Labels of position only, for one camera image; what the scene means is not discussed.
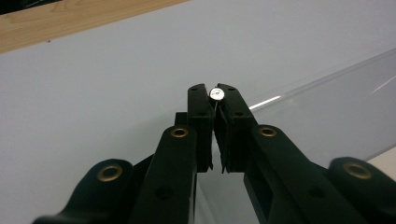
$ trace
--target clear plastic sheet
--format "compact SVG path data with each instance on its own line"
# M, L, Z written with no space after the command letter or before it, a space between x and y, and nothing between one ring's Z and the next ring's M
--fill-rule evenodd
M256 120L282 129L311 161L369 160L396 144L396 50L272 99L252 109Z
M250 108L319 165L369 160L396 143L396 49ZM198 178L196 223L258 223L243 174L221 175L214 149L215 172Z

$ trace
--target white surface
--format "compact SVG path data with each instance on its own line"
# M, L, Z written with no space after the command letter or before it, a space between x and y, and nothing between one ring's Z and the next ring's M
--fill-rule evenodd
M55 214L97 162L153 153L194 84L233 85L254 105L395 48L395 11L196 0L0 55L1 222ZM220 176L218 160L199 175L197 223L257 222L241 175ZM215 201L228 206L204 205Z
M396 181L396 147L369 160L369 162Z

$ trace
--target wooden edge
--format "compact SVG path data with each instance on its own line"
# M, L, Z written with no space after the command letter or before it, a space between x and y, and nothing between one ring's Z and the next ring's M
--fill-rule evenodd
M0 15L0 53L188 0L63 0Z

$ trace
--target metal grommet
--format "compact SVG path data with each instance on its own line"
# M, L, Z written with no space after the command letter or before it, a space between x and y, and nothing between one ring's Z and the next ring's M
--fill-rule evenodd
M175 128L171 132L171 135L174 137L185 137L187 134L189 134L189 130L185 128Z
M276 135L276 131L272 128L260 128L259 133L265 137L274 137Z
M103 167L96 177L102 182L113 181L120 177L122 168L118 164L110 164Z
M343 165L343 168L348 174L353 175L359 179L370 179L373 176L369 170L356 162L346 162Z

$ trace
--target small screw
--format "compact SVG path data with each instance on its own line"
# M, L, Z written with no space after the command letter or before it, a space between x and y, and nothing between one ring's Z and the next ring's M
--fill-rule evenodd
M221 101L224 99L224 91L220 88L214 88L210 91L209 96L215 101Z

